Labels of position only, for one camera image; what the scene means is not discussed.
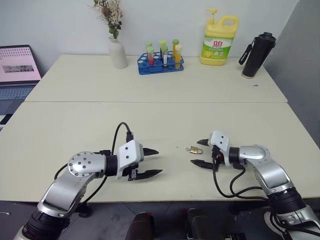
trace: bottle label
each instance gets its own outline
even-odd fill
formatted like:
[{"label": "bottle label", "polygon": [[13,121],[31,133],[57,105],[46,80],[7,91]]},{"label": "bottle label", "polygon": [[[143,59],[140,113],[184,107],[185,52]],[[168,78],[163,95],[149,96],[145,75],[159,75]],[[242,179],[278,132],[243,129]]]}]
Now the bottle label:
[{"label": "bottle label", "polygon": [[168,55],[164,54],[163,55],[163,64],[167,65],[167,63],[168,63]]},{"label": "bottle label", "polygon": [[226,59],[233,38],[204,36],[201,57],[206,59]]}]

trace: padlock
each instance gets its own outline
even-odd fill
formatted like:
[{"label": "padlock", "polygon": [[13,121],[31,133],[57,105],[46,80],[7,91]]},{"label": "padlock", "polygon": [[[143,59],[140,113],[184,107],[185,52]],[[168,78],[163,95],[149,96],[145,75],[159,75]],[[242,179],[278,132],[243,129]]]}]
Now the padlock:
[{"label": "padlock", "polygon": [[190,148],[186,147],[185,150],[191,154],[202,154],[204,152],[202,149],[197,148],[196,146],[191,146]]}]

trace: white table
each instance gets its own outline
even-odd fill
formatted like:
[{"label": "white table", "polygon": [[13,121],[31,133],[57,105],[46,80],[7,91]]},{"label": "white table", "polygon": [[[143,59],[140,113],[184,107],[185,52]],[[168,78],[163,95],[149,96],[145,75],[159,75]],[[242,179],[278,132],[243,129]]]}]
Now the white table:
[{"label": "white table", "polygon": [[[190,163],[211,160],[211,149],[196,142],[213,130],[223,131],[234,146],[268,147],[303,197],[320,196],[320,150],[286,103],[25,102],[0,132],[0,200],[39,201],[72,155],[110,149],[121,121],[144,147],[160,152],[146,157],[139,171],[163,172],[132,182],[110,177],[93,202],[225,199],[214,186],[212,172]],[[121,129],[117,146],[124,142]],[[190,145],[204,153],[185,151]],[[220,167],[217,176],[225,192],[238,172]],[[87,194],[100,182],[91,182]],[[257,184],[249,169],[235,189]],[[250,194],[264,195],[259,190]]]},{"label": "white table", "polygon": [[110,56],[61,55],[26,98],[27,102],[229,103],[287,99],[261,67],[254,79],[241,77],[238,58],[208,66],[185,57],[184,71],[139,75],[137,56],[125,69]]}]

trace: laptop screen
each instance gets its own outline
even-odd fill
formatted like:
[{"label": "laptop screen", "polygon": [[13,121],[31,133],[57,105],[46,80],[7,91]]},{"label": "laptop screen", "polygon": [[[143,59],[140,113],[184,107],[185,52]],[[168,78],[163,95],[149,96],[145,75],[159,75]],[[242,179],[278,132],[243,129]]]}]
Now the laptop screen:
[{"label": "laptop screen", "polygon": [[29,45],[0,46],[0,85],[41,80]]}]

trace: white wall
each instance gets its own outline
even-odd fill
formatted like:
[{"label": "white wall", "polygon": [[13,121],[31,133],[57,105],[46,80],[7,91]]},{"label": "white wall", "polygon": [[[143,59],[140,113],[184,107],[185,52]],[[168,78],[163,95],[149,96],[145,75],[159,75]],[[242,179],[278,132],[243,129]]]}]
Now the white wall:
[{"label": "white wall", "polygon": [[[204,28],[217,8],[239,17],[230,55],[239,57],[253,37],[277,38],[298,0],[121,0],[119,39],[128,55],[140,55],[144,41],[180,39],[184,56],[199,56]],[[90,8],[93,0],[0,0],[0,46],[31,45],[42,73],[60,54],[108,54],[108,28]]]}]

